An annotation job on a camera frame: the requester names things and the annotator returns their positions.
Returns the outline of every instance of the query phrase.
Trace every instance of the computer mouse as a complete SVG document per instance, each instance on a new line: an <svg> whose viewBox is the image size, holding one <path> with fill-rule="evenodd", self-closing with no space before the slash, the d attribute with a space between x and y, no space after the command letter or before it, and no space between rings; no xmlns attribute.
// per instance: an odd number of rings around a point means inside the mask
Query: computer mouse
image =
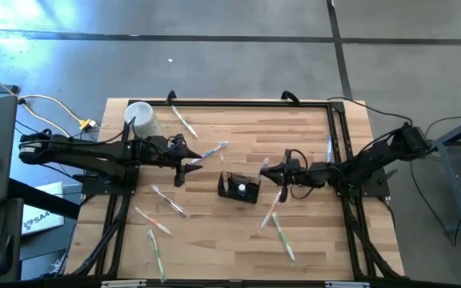
<svg viewBox="0 0 461 288"><path fill-rule="evenodd" d="M0 276L12 267L12 235L3 233L0 235Z"/></svg>

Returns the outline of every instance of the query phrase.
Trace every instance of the wooden table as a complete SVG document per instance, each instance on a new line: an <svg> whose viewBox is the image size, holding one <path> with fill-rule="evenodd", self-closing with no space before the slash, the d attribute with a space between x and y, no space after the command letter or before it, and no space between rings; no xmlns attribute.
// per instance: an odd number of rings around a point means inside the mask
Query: wooden table
<svg viewBox="0 0 461 288"><path fill-rule="evenodd" d="M122 129L128 100L108 99L99 140L108 139ZM347 102L345 107L353 151L356 153L371 140L369 119L361 106ZM265 157L270 158L271 165L276 165L282 160L286 148L301 150L309 162L326 159L329 126L324 109L178 109L195 129L198 139L186 130L171 108L155 107L165 136L184 133L188 146L200 154L227 140L229 145L223 150L227 171L257 175ZM168 278L352 279L343 209L331 188L316 189L304 200L289 196L277 208L280 225L296 257L296 265L291 267L273 223L262 233L257 232L279 188L264 178L255 205L221 198L216 193L218 174L222 170L218 155L205 159L202 164L204 168L189 173L186 183L179 188L173 185L173 170L140 168L138 189L131 199L127 216L119 278L159 278L158 265L146 236L152 225L133 211L132 207L137 206L174 234L169 237L153 228ZM153 183L183 206L190 213L190 218L180 218L155 195L150 189ZM294 193L302 195L306 190L306 187L295 187ZM67 272L79 267L100 239L107 202L107 196L96 196L81 208ZM388 209L377 199L364 199L364 208L371 241L392 268L403 274ZM113 241L106 255L105 272L110 265ZM358 245L358 251L361 267L365 271L362 246Z"/></svg>

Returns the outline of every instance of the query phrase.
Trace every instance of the white paper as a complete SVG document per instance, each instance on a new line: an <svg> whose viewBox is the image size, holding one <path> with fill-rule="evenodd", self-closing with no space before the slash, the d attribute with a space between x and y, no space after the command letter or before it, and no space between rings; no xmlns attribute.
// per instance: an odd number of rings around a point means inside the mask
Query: white paper
<svg viewBox="0 0 461 288"><path fill-rule="evenodd" d="M52 183L44 186L35 187L48 194L63 198L63 185L61 182ZM22 212L22 235L29 235L39 231L63 225L64 218L51 212L24 205Z"/></svg>

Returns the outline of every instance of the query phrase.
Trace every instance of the gray floor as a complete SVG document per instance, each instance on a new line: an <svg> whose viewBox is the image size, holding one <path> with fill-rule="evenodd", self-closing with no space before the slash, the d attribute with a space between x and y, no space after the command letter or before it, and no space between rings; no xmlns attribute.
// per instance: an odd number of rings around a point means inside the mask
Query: gray floor
<svg viewBox="0 0 461 288"><path fill-rule="evenodd" d="M461 38L461 1L335 0L339 29L351 38ZM181 34L331 37L324 0L0 0L0 29L100 34ZM344 45L354 99L405 114L426 128L461 115L461 46ZM258 42L119 42L0 38L0 80L22 94L55 96L84 118L100 122L107 98L300 98L342 96L334 44ZM38 113L72 134L77 123L56 105L33 100ZM402 122L370 113L375 135ZM18 119L46 125L18 109ZM459 124L449 121L438 137ZM444 237L417 194L407 163L390 179L400 251L407 276L461 283L458 246ZM69 179L21 164L12 177L31 185ZM446 222L459 215L437 162L417 161L415 176Z"/></svg>

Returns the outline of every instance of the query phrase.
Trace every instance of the yellow cable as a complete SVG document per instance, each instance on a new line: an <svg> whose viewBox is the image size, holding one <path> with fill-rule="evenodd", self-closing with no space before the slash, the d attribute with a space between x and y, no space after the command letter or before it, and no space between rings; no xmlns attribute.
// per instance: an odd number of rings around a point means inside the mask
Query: yellow cable
<svg viewBox="0 0 461 288"><path fill-rule="evenodd" d="M11 95L13 95L13 96L17 97L18 99L20 99L20 97L17 96L16 93L10 91L10 89L6 88L3 84L0 83L0 86L1 86L4 90L6 90L8 93L10 93ZM67 112L69 112L69 114L70 114L72 117L74 117L78 122L81 122L81 120L79 120L79 118L75 117L75 116L70 112L70 110L68 110L60 101L58 101L58 100L56 100L56 99L54 99L54 98L52 98L52 97L48 97L48 96L44 96L44 95L25 95L25 96L22 96L21 98L24 98L24 97L43 97L43 98L50 98L50 100L53 100L53 101L57 102L58 104L60 104L60 106L62 106L65 110L67 110ZM22 104L22 105L24 106L24 108L25 108L26 110L28 110L28 112L30 112L30 114L32 114L33 116L35 116L37 119L40 119L40 120L44 121L45 123L48 123L48 124L52 125L53 127L56 127L58 130L62 131L67 137L70 137L70 135L69 135L64 129L62 129L60 126L54 124L53 122L51 122L51 121L49 121L49 120L47 120L47 119L45 119L45 118L43 118L43 117L40 117L40 116L36 115L36 114L31 110L31 108L28 107L28 105L26 105L26 104Z"/></svg>

